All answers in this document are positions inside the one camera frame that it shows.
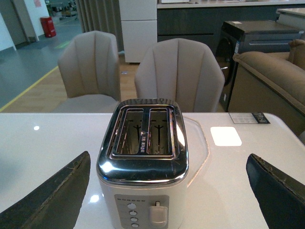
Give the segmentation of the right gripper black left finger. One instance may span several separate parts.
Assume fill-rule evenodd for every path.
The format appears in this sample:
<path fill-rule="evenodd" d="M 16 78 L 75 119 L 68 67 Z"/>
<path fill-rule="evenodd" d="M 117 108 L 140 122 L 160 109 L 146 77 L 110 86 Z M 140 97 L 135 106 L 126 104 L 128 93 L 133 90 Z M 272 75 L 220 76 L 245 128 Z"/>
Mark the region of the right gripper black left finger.
<path fill-rule="evenodd" d="M 89 184 L 91 157 L 84 151 L 20 201 L 1 212 L 2 229 L 72 229 Z"/>

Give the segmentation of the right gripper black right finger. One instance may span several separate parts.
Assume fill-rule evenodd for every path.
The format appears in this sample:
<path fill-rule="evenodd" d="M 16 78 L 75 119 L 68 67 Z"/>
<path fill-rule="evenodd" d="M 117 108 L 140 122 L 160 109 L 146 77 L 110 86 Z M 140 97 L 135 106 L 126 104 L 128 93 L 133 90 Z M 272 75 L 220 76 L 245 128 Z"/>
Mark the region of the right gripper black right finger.
<path fill-rule="evenodd" d="M 305 186 L 261 157 L 246 162 L 251 189 L 270 229 L 305 227 Z"/>

